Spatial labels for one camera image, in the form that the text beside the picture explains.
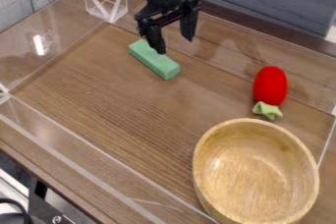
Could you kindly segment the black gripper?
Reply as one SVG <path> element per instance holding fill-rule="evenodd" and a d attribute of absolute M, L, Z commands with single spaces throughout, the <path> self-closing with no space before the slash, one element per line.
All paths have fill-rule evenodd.
<path fill-rule="evenodd" d="M 147 0 L 145 6 L 135 14 L 135 20 L 140 35 L 159 54 L 165 53 L 161 28 L 176 21 L 180 22 L 181 35 L 193 40 L 200 7 L 200 0 Z"/>

